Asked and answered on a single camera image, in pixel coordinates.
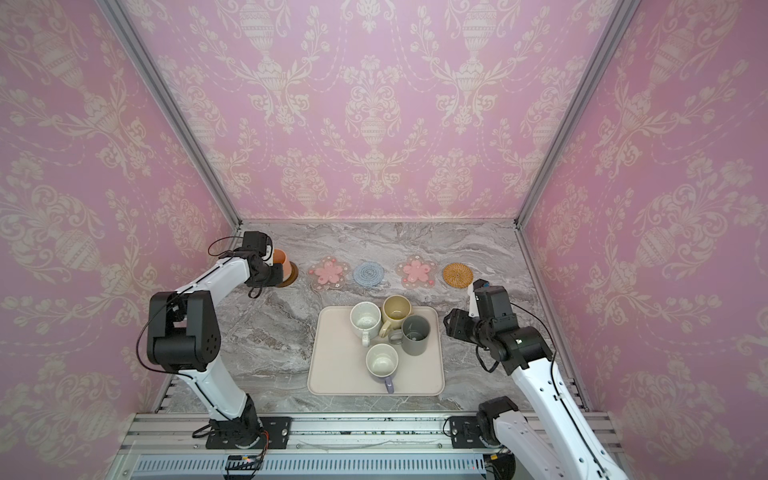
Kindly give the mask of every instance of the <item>orange cup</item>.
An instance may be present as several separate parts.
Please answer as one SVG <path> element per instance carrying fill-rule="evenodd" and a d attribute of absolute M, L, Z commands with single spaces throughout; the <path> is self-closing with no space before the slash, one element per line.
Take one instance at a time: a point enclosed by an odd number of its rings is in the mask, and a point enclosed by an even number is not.
<path fill-rule="evenodd" d="M 281 249 L 276 248 L 275 253 L 272 255 L 272 263 L 283 264 L 283 282 L 288 280 L 288 277 L 293 272 L 293 267 L 291 266 L 290 261 L 288 261 L 288 255 Z"/>

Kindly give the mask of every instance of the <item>pink flower coaster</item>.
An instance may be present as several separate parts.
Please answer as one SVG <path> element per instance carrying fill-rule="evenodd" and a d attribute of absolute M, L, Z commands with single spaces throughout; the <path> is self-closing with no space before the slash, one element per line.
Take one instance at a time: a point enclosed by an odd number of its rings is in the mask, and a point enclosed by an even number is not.
<path fill-rule="evenodd" d="M 397 266 L 397 273 L 402 278 L 402 285 L 409 289 L 420 286 L 424 288 L 434 287 L 435 271 L 437 271 L 437 263 L 425 260 L 420 255 L 411 255 L 405 262 L 399 263 Z"/>
<path fill-rule="evenodd" d="M 344 286 L 349 272 L 347 262 L 339 262 L 334 257 L 325 257 L 312 265 L 307 271 L 312 279 L 312 290 L 337 290 Z"/>

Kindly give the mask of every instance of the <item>marble tabletop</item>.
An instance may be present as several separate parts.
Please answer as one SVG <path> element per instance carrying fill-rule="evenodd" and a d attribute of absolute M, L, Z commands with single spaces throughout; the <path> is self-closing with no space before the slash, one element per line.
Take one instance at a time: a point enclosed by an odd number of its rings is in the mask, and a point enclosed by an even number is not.
<path fill-rule="evenodd" d="M 466 309 L 468 304 L 464 290 L 442 280 L 442 268 L 449 263 L 467 264 L 475 279 L 504 286 L 511 301 L 543 318 L 511 221 L 250 223 L 243 230 L 270 235 L 275 247 L 286 251 L 300 269 L 291 286 L 265 289 L 256 300 L 248 298 L 249 289 L 241 286 L 217 305 L 222 359 L 237 385 L 251 394 L 259 412 L 475 410 L 480 402 L 503 395 L 521 409 L 531 409 L 503 368 L 484 372 L 475 358 L 475 347 L 448 338 L 443 328 L 445 390 L 439 396 L 315 396 L 306 387 L 320 310 L 363 300 L 380 305 L 387 296 L 399 293 L 413 305 L 435 308 L 442 320 L 451 309 Z M 437 263 L 433 288 L 408 290 L 402 285 L 396 269 L 410 255 Z M 307 270 L 326 256 L 349 263 L 346 284 L 340 290 L 313 291 Z M 365 288 L 353 280 L 351 270 L 365 261 L 384 267 L 384 280 L 376 287 Z M 517 313 L 521 326 L 538 327 L 551 345 L 535 319 Z M 489 364 L 490 357 L 482 355 Z M 204 412 L 197 397 L 180 383 L 163 411 Z"/>

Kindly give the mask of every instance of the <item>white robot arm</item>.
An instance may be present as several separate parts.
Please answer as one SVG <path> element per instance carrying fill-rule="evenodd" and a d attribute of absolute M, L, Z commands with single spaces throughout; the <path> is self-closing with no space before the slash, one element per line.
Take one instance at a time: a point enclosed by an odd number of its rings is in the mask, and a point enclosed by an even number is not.
<path fill-rule="evenodd" d="M 525 394 L 554 450 L 507 397 L 482 403 L 478 424 L 483 440 L 503 445 L 537 480 L 609 478 L 627 475 L 609 456 L 568 392 L 554 355 L 532 326 L 520 327 L 507 291 L 477 280 L 468 288 L 469 311 L 454 309 L 443 323 L 448 336 L 487 349 Z"/>
<path fill-rule="evenodd" d="M 272 257 L 267 235 L 246 232 L 243 245 L 223 254 L 206 273 L 150 300 L 148 359 L 185 381 L 208 410 L 212 431 L 242 449 L 258 442 L 262 425 L 253 400 L 218 355 L 221 334 L 214 307 L 242 283 L 259 289 L 282 283 L 283 266 L 273 264 Z"/>

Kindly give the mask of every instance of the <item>floral wallpaper pattern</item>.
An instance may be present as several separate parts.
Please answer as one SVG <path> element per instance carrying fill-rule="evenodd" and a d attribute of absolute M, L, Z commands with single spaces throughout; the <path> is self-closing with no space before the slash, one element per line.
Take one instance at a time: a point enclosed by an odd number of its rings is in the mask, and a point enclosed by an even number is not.
<path fill-rule="evenodd" d="M 0 3 L 0 455 L 16 478 L 103 478 L 160 376 L 151 294 L 231 230 L 95 3 Z"/>
<path fill-rule="evenodd" d="M 526 235 L 635 478 L 766 478 L 768 5 L 642 2 Z"/>
<path fill-rule="evenodd" d="M 513 218 L 615 0 L 123 0 L 238 211 Z"/>

